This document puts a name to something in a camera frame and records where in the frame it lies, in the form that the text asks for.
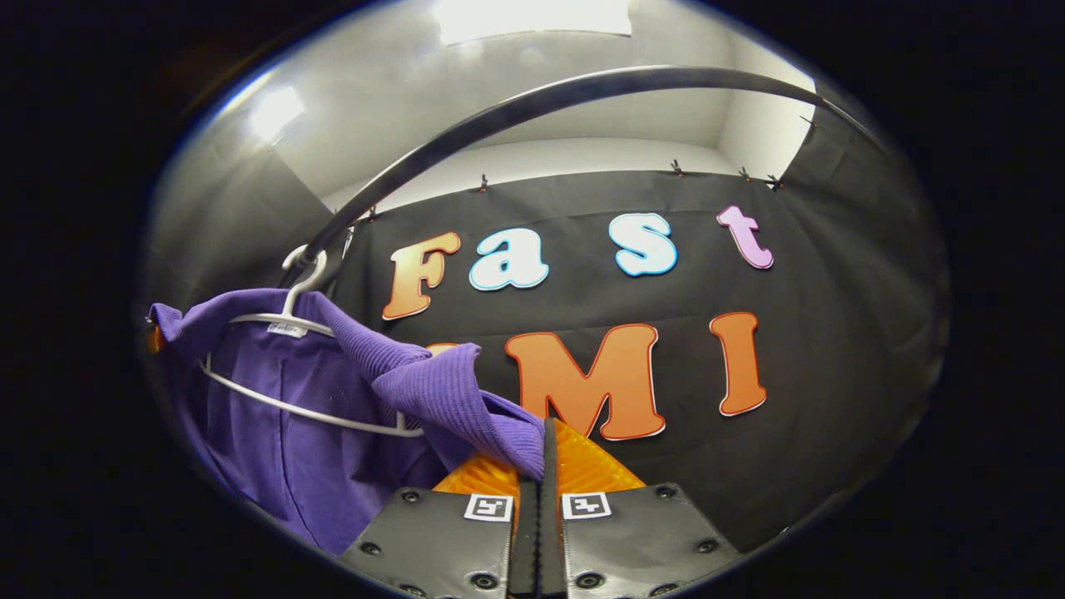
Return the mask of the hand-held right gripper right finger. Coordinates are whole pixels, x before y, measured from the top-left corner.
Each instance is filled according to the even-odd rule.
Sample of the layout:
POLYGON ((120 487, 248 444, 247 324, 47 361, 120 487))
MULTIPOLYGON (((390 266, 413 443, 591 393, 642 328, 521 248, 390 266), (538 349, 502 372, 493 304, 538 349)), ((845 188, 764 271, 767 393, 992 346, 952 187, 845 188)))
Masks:
POLYGON ((673 598, 743 558, 678 484, 644 483, 559 418, 545 421, 539 508, 545 598, 673 598))

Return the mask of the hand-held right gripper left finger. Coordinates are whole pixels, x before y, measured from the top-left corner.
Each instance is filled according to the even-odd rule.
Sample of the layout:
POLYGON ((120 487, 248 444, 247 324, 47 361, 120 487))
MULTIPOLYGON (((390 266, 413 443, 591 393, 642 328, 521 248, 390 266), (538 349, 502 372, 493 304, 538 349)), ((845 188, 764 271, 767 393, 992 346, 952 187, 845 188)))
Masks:
POLYGON ((487 455, 403 487, 339 558, 404 598, 537 598, 539 485, 487 455))

